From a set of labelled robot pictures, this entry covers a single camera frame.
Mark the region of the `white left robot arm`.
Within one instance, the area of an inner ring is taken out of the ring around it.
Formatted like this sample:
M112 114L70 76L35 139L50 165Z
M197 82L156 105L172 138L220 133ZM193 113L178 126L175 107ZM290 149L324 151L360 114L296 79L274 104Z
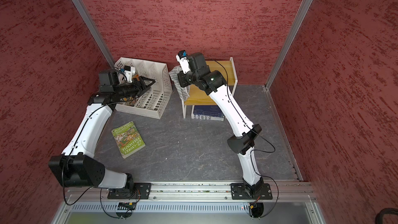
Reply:
M106 169L94 159L94 153L116 105L142 96L155 80L142 76L129 79L125 70L117 68L101 71L98 77L99 90L88 100L78 130L61 155L51 157L48 165L63 188L106 188L118 194L133 194L132 175Z

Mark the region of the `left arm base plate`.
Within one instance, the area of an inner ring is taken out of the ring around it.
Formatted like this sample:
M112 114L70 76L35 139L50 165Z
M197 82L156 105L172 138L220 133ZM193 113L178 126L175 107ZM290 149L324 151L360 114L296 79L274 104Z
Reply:
M151 183L134 183L129 189L110 189L107 198L109 200L148 200L151 186Z

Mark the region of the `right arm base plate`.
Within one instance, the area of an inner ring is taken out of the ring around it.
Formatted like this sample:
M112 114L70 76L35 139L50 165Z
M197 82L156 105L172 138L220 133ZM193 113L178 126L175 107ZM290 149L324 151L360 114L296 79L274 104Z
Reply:
M244 183L232 183L231 195L233 200L272 200L273 194L269 184L249 187Z

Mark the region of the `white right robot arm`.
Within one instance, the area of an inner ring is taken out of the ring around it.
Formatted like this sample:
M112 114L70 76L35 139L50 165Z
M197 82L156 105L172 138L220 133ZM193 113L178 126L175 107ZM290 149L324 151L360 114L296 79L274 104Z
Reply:
M246 195L254 198L264 184L261 176L256 173L257 164L253 155L255 139L262 131L261 126L247 118L232 96L223 74L217 70L212 71L202 53L188 55L182 50L176 55L176 59L182 68L182 71L178 73L180 86L185 88L195 85L204 91L221 109L230 124L234 135L228 139L227 143L238 155L243 170Z

